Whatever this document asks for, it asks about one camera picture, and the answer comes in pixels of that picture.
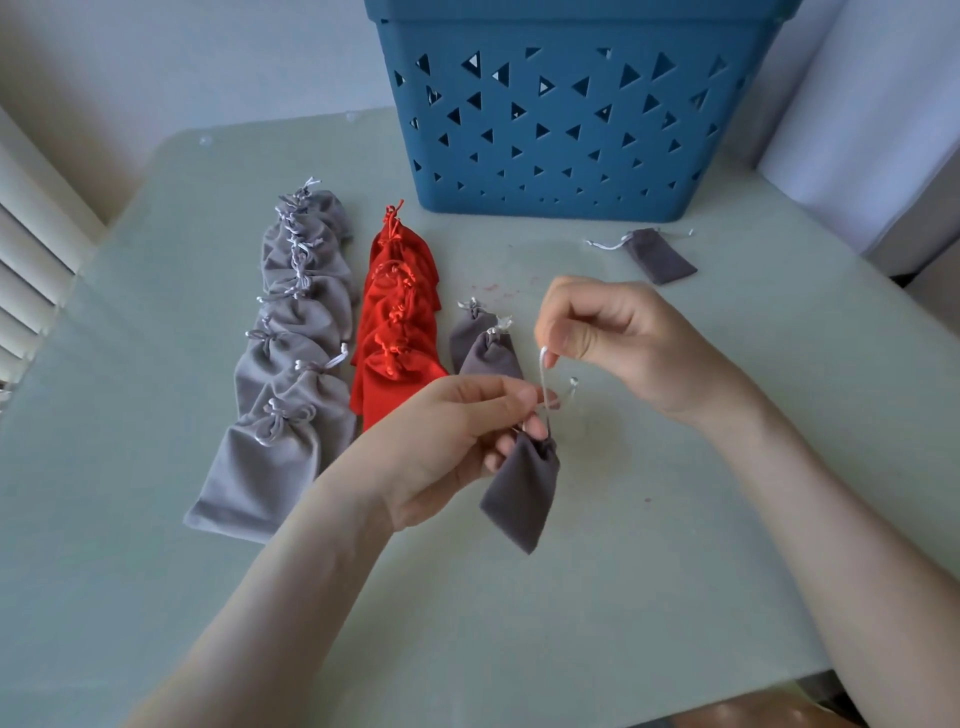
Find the person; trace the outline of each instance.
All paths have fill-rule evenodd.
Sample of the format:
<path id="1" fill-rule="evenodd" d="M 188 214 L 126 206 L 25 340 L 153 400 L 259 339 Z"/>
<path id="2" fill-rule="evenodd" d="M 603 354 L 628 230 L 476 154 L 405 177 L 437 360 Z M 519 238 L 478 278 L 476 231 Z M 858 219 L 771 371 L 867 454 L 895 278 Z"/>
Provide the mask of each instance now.
<path id="1" fill-rule="evenodd" d="M 833 474 L 673 306 L 640 283 L 560 278 L 535 333 L 549 366 L 566 356 L 602 367 L 713 444 L 773 537 L 871 726 L 960 726 L 958 583 Z M 513 446 L 513 426 L 545 437 L 535 414 L 540 399 L 520 380 L 449 376 L 358 438 L 304 492 L 128 728 L 296 723 L 391 536 L 495 472 Z"/>

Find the blue plastic basket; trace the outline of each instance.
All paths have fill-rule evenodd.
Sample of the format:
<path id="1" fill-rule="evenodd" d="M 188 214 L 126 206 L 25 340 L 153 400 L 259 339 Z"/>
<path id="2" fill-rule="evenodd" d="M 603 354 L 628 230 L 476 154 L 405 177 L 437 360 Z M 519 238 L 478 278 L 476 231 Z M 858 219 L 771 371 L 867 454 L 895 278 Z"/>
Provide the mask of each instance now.
<path id="1" fill-rule="evenodd" d="M 684 214 L 801 0 L 366 0 L 420 204 Z"/>

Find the green table top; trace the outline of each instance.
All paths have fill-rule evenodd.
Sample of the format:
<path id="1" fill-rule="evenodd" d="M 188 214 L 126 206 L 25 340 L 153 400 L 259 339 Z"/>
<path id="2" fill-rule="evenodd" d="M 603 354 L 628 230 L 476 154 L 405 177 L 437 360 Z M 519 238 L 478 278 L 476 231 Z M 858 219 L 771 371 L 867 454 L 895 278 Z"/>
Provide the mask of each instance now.
<path id="1" fill-rule="evenodd" d="M 384 206 L 455 301 L 513 314 L 525 371 L 558 274 L 639 278 L 622 223 L 465 217 L 416 202 L 391 109 L 183 133 L 79 281 L 0 419 L 0 715 L 104 726 L 167 673 L 258 547 L 180 524 L 234 417 L 276 194 L 323 178 L 366 272 Z M 720 157 L 663 288 L 828 462 L 960 572 L 960 342 L 757 174 Z M 523 556 L 467 489 L 389 544 L 320 676 L 326 726 L 620 728 L 828 667 L 720 458 L 605 374 L 558 423 L 563 461 Z"/>

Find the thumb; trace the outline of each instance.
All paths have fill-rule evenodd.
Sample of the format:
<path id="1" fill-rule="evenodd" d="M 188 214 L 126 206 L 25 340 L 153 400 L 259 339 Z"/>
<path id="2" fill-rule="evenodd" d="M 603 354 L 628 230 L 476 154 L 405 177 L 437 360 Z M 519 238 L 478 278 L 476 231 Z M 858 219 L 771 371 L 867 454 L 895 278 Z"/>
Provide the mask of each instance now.
<path id="1" fill-rule="evenodd" d="M 583 321 L 559 319 L 547 331 L 546 345 L 561 356 L 614 371 L 626 353 L 625 338 L 622 334 L 604 331 Z"/>
<path id="2" fill-rule="evenodd" d="M 481 437 L 519 425 L 533 413 L 538 399 L 537 388 L 531 384 L 503 397 L 468 404 L 470 435 Z"/>

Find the forearm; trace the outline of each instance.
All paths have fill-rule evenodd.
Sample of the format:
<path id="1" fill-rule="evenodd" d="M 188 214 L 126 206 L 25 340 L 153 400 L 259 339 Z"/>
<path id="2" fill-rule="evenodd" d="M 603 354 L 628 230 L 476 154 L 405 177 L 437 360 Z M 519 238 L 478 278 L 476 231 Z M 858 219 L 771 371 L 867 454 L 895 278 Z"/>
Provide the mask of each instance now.
<path id="1" fill-rule="evenodd" d="M 870 724 L 960 725 L 958 583 L 831 473 L 762 395 L 705 433 L 770 531 Z"/>
<path id="2" fill-rule="evenodd" d="M 288 725 L 387 544 L 389 515 L 335 463 L 129 726 Z"/>

